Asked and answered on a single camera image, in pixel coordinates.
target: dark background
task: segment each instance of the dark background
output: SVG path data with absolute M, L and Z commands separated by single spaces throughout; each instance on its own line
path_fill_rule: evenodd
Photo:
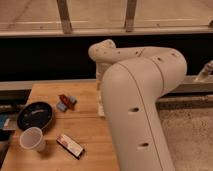
M 187 60 L 188 75 L 197 75 L 213 57 L 213 34 L 0 38 L 0 81 L 95 78 L 88 48 L 105 39 L 117 47 L 175 48 Z

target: white cup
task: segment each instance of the white cup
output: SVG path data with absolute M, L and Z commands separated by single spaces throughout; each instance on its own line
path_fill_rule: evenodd
M 24 149 L 38 152 L 44 150 L 46 146 L 42 130 L 38 127 L 31 127 L 25 130 L 20 136 L 19 143 Z

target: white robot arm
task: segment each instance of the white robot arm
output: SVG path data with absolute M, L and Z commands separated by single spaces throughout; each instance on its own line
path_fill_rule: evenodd
M 182 54 L 170 48 L 115 46 L 100 46 L 95 54 L 96 62 L 115 63 L 101 79 L 101 95 L 120 169 L 174 171 L 155 102 L 183 81 L 187 66 Z

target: black bowl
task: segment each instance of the black bowl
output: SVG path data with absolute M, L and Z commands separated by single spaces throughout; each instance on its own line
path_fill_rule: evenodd
M 21 130 L 30 127 L 45 128 L 52 120 L 52 108 L 46 102 L 34 102 L 20 111 L 17 125 Z

